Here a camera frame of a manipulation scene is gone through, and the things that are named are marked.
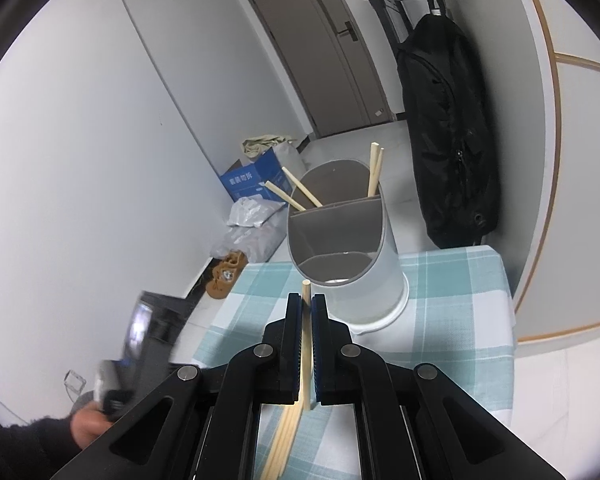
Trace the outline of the person's left hand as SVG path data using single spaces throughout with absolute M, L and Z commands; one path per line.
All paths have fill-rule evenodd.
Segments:
M 111 427 L 112 422 L 100 410 L 95 401 L 87 403 L 83 408 L 77 410 L 70 420 L 71 435 L 81 450 L 91 445 Z

